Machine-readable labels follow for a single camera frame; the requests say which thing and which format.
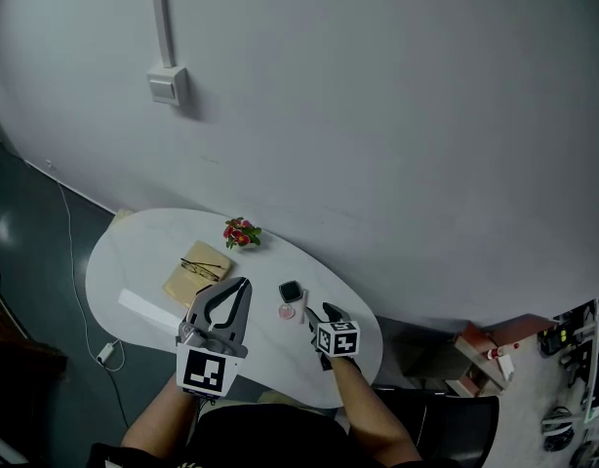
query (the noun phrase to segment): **floor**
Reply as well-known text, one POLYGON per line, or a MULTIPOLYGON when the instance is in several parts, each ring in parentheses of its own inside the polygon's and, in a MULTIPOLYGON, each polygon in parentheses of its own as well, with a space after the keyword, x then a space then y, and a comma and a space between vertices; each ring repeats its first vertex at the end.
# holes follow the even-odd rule
MULTIPOLYGON (((112 338, 87 309, 84 277, 89 255, 112 215, 65 192, 72 212, 76 286, 90 323, 91 346, 98 353, 112 338)), ((1 291, 32 337, 69 359, 65 377, 55 383, 44 412, 38 412, 41 456, 56 468, 84 466, 92 443, 117 445, 125 430, 111 382, 87 353, 69 262, 67 215, 59 188, 0 150, 1 291)), ((385 336, 399 331, 386 322, 380 322, 385 336)), ((125 348, 126 365, 114 378, 132 422, 172 375, 176 362, 164 352, 128 344, 125 348)), ((119 364, 117 356, 111 359, 111 366, 119 364)), ((386 352, 384 361, 392 365, 394 357, 386 352)), ((558 401, 578 412, 582 386, 569 394, 558 358, 544 359, 534 338, 523 342, 513 361, 517 372, 500 398, 499 430, 485 468, 568 468, 580 433, 570 448, 547 453, 541 447, 539 422, 558 401)), ((383 366, 382 383, 401 377, 395 371, 383 366)), ((405 379, 397 384, 407 386, 405 379)), ((263 391, 239 377, 228 399, 256 402, 263 391)))
POLYGON ((535 336, 522 341, 511 357, 516 372, 499 398, 499 428, 484 468, 569 468, 583 438, 582 425, 576 426, 573 442, 566 449, 545 452, 540 421, 556 406, 579 414, 583 381, 569 389, 567 373, 559 365, 560 355, 543 358, 535 336))
MULTIPOLYGON (((72 213, 76 286, 99 353, 112 338, 95 321, 85 298, 85 270, 113 215, 65 189, 72 213)), ((49 178, 0 150, 1 292, 37 341, 68 356, 65 377, 52 387, 45 413, 38 412, 37 444, 50 467, 85 466, 91 444, 119 445, 125 431, 106 372, 88 355, 83 320, 70 276, 67 215, 49 178)), ((126 365, 113 374, 129 422, 150 403, 176 369, 176 357, 125 344, 126 365)), ((117 352, 108 364, 119 365, 117 352)), ((230 399, 256 402, 266 389, 238 377, 230 399)))

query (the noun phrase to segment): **book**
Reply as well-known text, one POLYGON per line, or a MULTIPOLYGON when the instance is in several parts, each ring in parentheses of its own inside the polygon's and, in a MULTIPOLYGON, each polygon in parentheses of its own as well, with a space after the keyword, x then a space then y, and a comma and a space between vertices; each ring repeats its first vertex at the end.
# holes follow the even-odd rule
POLYGON ((163 290, 186 308, 191 306, 195 295, 212 284, 221 281, 230 270, 232 262, 206 243, 196 241, 170 278, 163 290))

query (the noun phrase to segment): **white oval table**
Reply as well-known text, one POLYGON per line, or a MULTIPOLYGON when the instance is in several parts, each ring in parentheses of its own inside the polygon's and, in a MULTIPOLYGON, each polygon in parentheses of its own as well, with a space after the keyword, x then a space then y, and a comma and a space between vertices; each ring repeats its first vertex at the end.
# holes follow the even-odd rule
POLYGON ((243 276, 253 285, 252 304, 243 344, 249 354, 239 373, 316 408, 338 408, 341 400, 334 375, 322 371, 310 344, 308 323, 278 317, 278 286, 296 280, 308 289, 308 306, 325 320, 328 301, 349 313, 361 329, 356 357, 371 383, 378 374, 382 340, 378 321, 367 304, 339 277, 289 242, 266 231, 262 247, 229 251, 222 231, 226 217, 181 209, 148 210, 111 225, 100 237, 87 267, 87 299, 99 324, 128 343, 176 352, 173 337, 118 303, 127 289, 158 308, 182 318, 186 309, 171 299, 163 285, 195 241, 228 256, 228 277, 243 276))

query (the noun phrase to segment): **black chair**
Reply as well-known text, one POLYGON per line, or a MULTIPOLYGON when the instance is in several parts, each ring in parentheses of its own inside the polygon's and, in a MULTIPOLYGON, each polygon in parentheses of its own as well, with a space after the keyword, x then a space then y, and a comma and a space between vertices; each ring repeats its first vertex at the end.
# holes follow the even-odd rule
POLYGON ((465 399, 423 390, 376 387, 404 424, 423 459, 453 459, 461 468, 481 468, 493 446, 499 399, 465 399))

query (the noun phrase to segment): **wall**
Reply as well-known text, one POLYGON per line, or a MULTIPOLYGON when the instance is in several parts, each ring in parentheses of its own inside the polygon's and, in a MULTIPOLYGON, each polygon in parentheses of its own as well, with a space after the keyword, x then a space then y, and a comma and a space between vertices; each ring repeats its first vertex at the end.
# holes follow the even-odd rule
POLYGON ((245 215, 383 316, 599 293, 599 0, 0 0, 0 125, 110 208, 245 215))

